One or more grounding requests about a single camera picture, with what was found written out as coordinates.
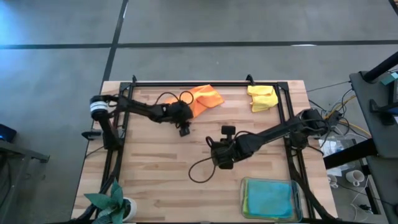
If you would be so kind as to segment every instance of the blue cloth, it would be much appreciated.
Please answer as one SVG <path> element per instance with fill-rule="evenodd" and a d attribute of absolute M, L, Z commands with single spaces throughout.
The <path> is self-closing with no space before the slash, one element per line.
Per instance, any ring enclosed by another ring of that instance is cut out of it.
<path fill-rule="evenodd" d="M 248 211 L 254 216 L 288 218 L 293 215 L 291 186 L 282 182 L 248 180 Z"/>

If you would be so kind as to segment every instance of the white cup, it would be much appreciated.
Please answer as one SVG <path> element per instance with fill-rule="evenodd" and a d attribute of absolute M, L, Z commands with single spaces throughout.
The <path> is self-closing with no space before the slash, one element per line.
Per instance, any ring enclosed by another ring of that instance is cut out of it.
<path fill-rule="evenodd" d="M 365 175 L 359 170 L 353 170 L 346 173 L 346 179 L 352 183 L 355 187 L 359 187 L 359 183 L 365 180 Z"/>
<path fill-rule="evenodd" d="M 330 187 L 332 187 L 334 189 L 338 188 L 337 178 L 334 175 L 328 174 L 328 179 L 329 179 Z"/>

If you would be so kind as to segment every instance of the table leg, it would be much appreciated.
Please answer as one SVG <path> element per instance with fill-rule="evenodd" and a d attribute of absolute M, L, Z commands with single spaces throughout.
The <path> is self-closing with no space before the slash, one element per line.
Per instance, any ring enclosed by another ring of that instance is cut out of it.
<path fill-rule="evenodd" d="M 368 139 L 340 152 L 326 156 L 323 158 L 323 161 L 325 162 L 326 169 L 331 169 L 346 164 L 347 162 L 373 155 L 377 155 L 376 147 L 373 143 L 373 139 Z"/>

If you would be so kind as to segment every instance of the white pot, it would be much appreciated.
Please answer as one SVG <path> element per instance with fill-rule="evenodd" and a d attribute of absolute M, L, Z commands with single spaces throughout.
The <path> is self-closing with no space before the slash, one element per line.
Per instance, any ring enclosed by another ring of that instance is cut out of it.
<path fill-rule="evenodd" d="M 130 213 L 127 215 L 126 218 L 123 218 L 123 223 L 128 223 L 129 220 L 131 220 L 137 213 L 137 203 L 135 200 L 128 197 L 123 197 L 123 199 L 130 201 L 130 206 L 131 206 Z"/>

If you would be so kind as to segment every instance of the orange cloth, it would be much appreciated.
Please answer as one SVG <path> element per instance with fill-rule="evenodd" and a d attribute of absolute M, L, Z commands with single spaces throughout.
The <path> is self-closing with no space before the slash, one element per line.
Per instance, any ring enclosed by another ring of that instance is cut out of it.
<path fill-rule="evenodd" d="M 193 102 L 189 107 L 192 110 L 194 118 L 207 108 L 213 108 L 224 103 L 221 95 L 211 85 L 196 86 L 189 90 L 189 92 L 193 95 Z M 183 93 L 181 100 L 190 103 L 192 101 L 192 96 L 189 93 Z M 174 103 L 176 101 L 177 99 L 175 97 L 171 97 L 168 98 L 165 103 Z"/>

